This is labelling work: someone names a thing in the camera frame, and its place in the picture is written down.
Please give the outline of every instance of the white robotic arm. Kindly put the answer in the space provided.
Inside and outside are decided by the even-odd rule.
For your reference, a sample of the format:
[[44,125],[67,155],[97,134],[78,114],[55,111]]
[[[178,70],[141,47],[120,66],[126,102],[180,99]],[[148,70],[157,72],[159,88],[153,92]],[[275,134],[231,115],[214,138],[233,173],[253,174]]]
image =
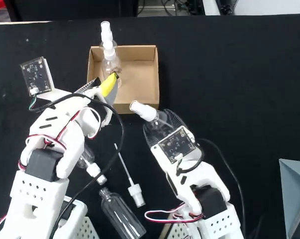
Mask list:
[[[43,57],[21,67],[26,81],[30,80],[27,82],[30,95],[54,101],[70,94],[54,88]],[[90,84],[90,89],[85,86],[80,93],[90,98],[98,96],[111,105],[114,99],[106,98],[116,95],[116,80],[117,76],[113,73],[100,86],[92,87]],[[85,150],[85,136],[93,138],[111,119],[112,112],[108,114],[109,111],[106,111],[105,120],[101,122],[100,115],[87,107],[89,103],[89,99],[82,97],[65,99],[57,103],[55,109],[46,108],[30,127],[26,147],[20,156],[25,170],[16,173],[0,239],[50,238],[63,206],[70,201],[65,196],[68,176]],[[96,163],[87,163],[87,172],[96,177],[100,168]],[[103,184],[106,178],[101,176],[97,181]],[[98,239],[89,218],[85,217],[86,213],[86,205],[75,200],[59,222],[53,238]]]
[[203,150],[182,120],[169,110],[156,111],[137,101],[130,109],[147,121],[143,130],[151,152],[176,197],[185,203],[178,209],[183,220],[169,222],[191,221],[187,226],[195,239],[243,239],[236,210],[228,202],[229,190],[214,167],[203,161]]

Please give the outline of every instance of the black wire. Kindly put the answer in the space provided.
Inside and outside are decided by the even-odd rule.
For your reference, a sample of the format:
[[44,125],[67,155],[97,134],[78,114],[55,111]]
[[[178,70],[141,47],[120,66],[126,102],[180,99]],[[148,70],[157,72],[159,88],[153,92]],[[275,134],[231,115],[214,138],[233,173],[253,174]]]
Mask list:
[[187,168],[187,169],[182,169],[182,168],[179,168],[179,165],[181,164],[182,160],[179,161],[177,167],[176,167],[176,175],[179,176],[181,173],[188,173],[188,172],[191,172],[193,171],[194,169],[196,169],[200,163],[202,163],[202,161],[204,160],[204,152],[203,150],[201,149],[201,157],[199,158],[199,160],[190,168]]
[[227,169],[229,170],[230,174],[233,176],[233,178],[235,179],[235,182],[238,186],[238,190],[239,190],[239,194],[240,194],[240,200],[241,200],[241,206],[242,206],[242,233],[244,238],[246,238],[246,215],[245,215],[245,202],[244,202],[244,196],[243,196],[243,191],[241,189],[240,183],[236,177],[236,175],[234,174],[233,170],[230,168],[229,164],[227,163],[227,160],[225,159],[222,151],[220,150],[220,148],[212,141],[210,141],[209,139],[206,138],[199,138],[198,140],[204,141],[208,144],[210,144],[211,146],[213,146],[218,154],[220,155],[221,159],[224,161],[224,164],[226,165]]
[[177,9],[177,5],[176,5],[176,0],[174,0],[174,9],[175,9],[175,16],[178,15],[178,9]]
[[92,184],[94,184],[94,183],[97,181],[97,179],[98,179],[101,175],[105,174],[105,173],[112,167],[112,165],[114,164],[115,160],[118,158],[118,154],[119,154],[119,152],[120,152],[121,149],[122,149],[122,145],[123,145],[123,141],[124,141],[124,134],[125,134],[125,132],[124,132],[124,126],[123,126],[122,119],[121,119],[121,117],[119,116],[119,114],[117,113],[117,111],[116,111],[112,106],[108,105],[107,103],[104,103],[104,102],[101,102],[101,101],[98,101],[98,100],[95,100],[95,99],[91,99],[90,97],[88,97],[88,96],[86,96],[86,95],[83,95],[83,94],[72,93],[72,94],[66,95],[66,96],[64,96],[64,97],[62,97],[62,98],[60,98],[60,99],[58,99],[58,100],[56,100],[56,101],[50,102],[50,103],[48,103],[48,104],[46,104],[46,105],[44,105],[44,106],[41,106],[41,107],[32,109],[32,111],[33,111],[33,112],[40,112],[40,111],[42,111],[42,110],[44,110],[44,109],[46,109],[46,108],[52,107],[52,106],[54,106],[55,104],[57,104],[57,103],[59,103],[59,102],[62,102],[62,101],[64,101],[64,100],[66,100],[66,99],[69,99],[69,98],[71,98],[71,97],[82,97],[82,98],[87,98],[87,99],[91,100],[91,102],[93,102],[93,103],[95,103],[95,104],[102,105],[102,106],[104,106],[104,107],[109,108],[109,109],[113,112],[113,114],[117,117],[117,119],[118,119],[118,121],[119,121],[119,123],[120,123],[120,125],[121,125],[122,133],[121,133],[121,139],[120,139],[120,142],[119,142],[119,144],[118,144],[118,148],[117,148],[117,150],[115,151],[115,153],[113,154],[113,156],[110,158],[110,160],[109,160],[108,164],[106,165],[106,167],[105,167],[105,168],[104,168],[104,169],[103,169],[96,177],[94,177],[94,178],[93,178],[93,179],[92,179],[85,187],[83,187],[81,190],[79,190],[79,191],[72,197],[72,199],[67,203],[66,207],[65,207],[64,210],[61,212],[61,214],[59,215],[59,217],[57,218],[57,220],[56,220],[56,222],[55,222],[55,224],[54,224],[54,227],[53,227],[52,232],[51,232],[50,237],[49,237],[50,239],[53,239],[54,234],[55,234],[55,232],[56,232],[56,230],[57,230],[57,228],[58,228],[58,224],[59,224],[59,222],[60,222],[62,216],[63,216],[64,213],[67,211],[67,209],[72,205],[72,203],[76,200],[76,198],[77,198],[83,191],[85,191],[88,187],[90,187]]
[[166,4],[168,3],[169,0],[166,0],[165,3],[163,3],[163,0],[161,0],[162,6],[164,7],[164,10],[166,12],[167,15],[169,16],[173,16],[172,14],[169,13],[169,11],[166,9]]
[[138,11],[138,15],[144,10],[144,8],[145,8],[145,0],[143,0],[143,6],[142,6],[141,10]]
[[259,222],[258,222],[256,231],[255,231],[254,239],[258,239],[258,234],[259,234],[260,227],[261,227],[261,224],[262,224],[262,222],[263,222],[264,217],[265,217],[265,214],[261,215],[261,217],[260,217],[260,219],[259,219]]

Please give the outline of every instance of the floor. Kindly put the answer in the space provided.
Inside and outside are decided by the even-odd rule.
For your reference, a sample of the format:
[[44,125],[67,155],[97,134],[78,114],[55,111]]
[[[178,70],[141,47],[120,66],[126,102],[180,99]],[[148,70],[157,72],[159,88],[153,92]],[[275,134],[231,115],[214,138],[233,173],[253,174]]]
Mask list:
[[[169,0],[166,3],[166,10],[162,5],[161,0],[139,0],[139,15],[138,17],[145,17],[145,16],[171,16],[171,15],[188,15],[185,9],[178,9],[174,6],[174,1]],[[10,21],[8,12],[6,8],[0,9],[0,22],[8,22]]]
[[6,8],[0,9],[0,22],[8,22],[8,21],[10,21],[10,18]]

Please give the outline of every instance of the black table surface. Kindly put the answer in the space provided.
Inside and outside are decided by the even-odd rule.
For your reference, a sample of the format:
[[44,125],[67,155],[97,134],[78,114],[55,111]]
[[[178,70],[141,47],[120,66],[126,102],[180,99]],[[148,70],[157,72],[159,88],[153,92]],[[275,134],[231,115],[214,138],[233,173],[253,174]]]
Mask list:
[[[29,127],[38,115],[27,111],[30,98],[20,63],[45,56],[55,87],[74,91],[86,82],[88,52],[100,41],[100,20],[0,25],[0,217]],[[214,141],[241,182],[247,232],[264,215],[259,238],[285,238],[279,158],[300,160],[300,15],[240,17],[156,17],[111,20],[120,45],[155,44],[159,53],[160,108],[175,111],[197,138]],[[122,151],[146,206],[137,209],[118,161],[106,174],[147,234],[157,238],[162,225],[144,220],[146,210],[170,209],[179,201],[145,142],[142,120],[123,116]],[[115,120],[89,141],[103,168],[118,142]],[[231,192],[241,216],[237,186],[213,148],[202,144]],[[78,168],[67,195],[89,180]],[[100,186],[79,199],[101,238],[118,238],[100,209]]]

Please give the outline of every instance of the open cardboard box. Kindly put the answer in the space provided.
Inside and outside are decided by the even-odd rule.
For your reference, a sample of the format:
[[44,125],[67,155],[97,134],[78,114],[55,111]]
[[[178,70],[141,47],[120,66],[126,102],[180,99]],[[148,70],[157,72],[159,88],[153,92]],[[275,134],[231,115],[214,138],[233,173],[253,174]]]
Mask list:
[[[122,85],[118,89],[114,108],[119,114],[131,114],[129,106],[133,100],[159,106],[159,67],[156,46],[118,46],[117,55],[121,60]],[[87,82],[100,77],[103,81],[101,62],[103,51],[92,46],[89,52]]]

